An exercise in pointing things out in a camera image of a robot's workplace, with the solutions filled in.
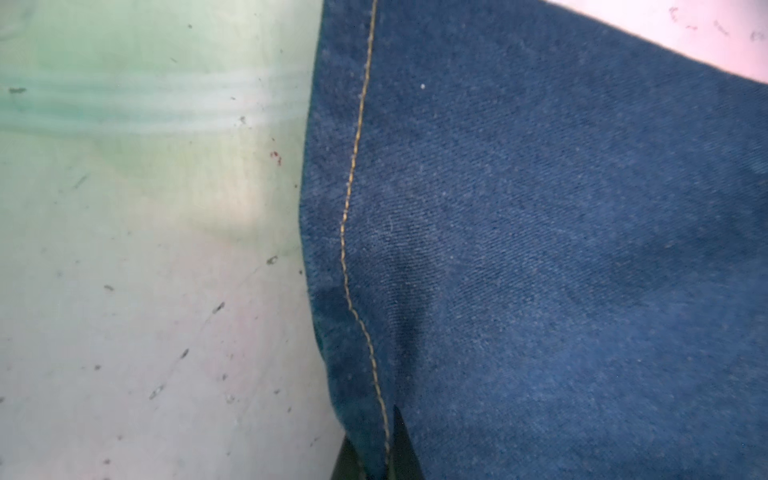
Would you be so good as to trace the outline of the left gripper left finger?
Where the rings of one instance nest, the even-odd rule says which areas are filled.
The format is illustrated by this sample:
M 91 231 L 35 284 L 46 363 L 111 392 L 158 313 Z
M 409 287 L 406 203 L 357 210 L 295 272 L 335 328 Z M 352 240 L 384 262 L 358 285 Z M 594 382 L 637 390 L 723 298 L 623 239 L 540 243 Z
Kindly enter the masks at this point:
M 363 463 L 347 437 L 342 441 L 330 479 L 367 480 Z

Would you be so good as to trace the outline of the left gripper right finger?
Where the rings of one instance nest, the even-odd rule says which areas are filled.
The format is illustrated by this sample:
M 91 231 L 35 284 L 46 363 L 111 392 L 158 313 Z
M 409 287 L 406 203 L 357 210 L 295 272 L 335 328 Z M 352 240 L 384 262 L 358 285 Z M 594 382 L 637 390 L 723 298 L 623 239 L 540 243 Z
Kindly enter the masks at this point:
M 413 449 L 410 436 L 397 406 L 394 407 L 394 428 L 389 454 L 389 480 L 424 480 L 418 457 Z

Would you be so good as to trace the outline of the dark navy skirt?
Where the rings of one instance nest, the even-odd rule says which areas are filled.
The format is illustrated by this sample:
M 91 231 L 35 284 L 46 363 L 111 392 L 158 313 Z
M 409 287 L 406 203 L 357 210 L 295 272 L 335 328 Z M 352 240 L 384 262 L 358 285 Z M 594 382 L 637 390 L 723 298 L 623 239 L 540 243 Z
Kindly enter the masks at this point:
M 327 1 L 300 232 L 367 479 L 767 475 L 767 88 L 542 1 Z

